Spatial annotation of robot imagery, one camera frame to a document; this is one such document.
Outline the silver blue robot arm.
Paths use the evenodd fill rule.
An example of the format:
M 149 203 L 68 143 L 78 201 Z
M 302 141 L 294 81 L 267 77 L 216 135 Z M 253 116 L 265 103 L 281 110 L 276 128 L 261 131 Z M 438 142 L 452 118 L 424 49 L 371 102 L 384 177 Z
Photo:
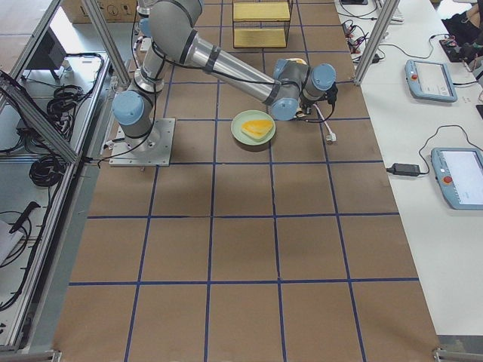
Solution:
M 157 138 L 150 113 L 168 65 L 221 79 L 267 105 L 271 116 L 281 121 L 291 120 L 298 110 L 306 112 L 321 100 L 335 104 L 338 89 L 332 65 L 311 67 L 280 59 L 268 76 L 199 35 L 195 24 L 203 7 L 201 1 L 158 1 L 149 9 L 143 28 L 151 47 L 129 88 L 112 103 L 131 151 L 149 150 Z

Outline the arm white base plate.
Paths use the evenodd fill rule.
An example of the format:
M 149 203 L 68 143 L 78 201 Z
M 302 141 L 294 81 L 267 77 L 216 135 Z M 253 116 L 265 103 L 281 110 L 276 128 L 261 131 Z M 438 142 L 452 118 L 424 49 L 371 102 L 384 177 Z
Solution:
M 115 143 L 112 148 L 113 158 L 108 160 L 113 167 L 168 167 L 171 160 L 175 118 L 157 118 L 147 140 L 136 148 L 143 138 L 132 140 L 126 138 L 124 131 L 118 126 L 117 137 L 123 141 Z

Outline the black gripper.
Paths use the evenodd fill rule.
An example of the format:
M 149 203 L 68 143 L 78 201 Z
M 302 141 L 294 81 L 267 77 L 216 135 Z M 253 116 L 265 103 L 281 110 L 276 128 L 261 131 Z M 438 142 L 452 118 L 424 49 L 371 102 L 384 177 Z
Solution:
M 336 83 L 333 83 L 327 90 L 319 90 L 313 84 L 306 85 L 300 96 L 300 108 L 302 115 L 310 115 L 312 107 L 318 101 L 327 101 L 328 104 L 331 105 L 331 112 L 334 112 L 337 101 L 337 93 L 338 88 Z

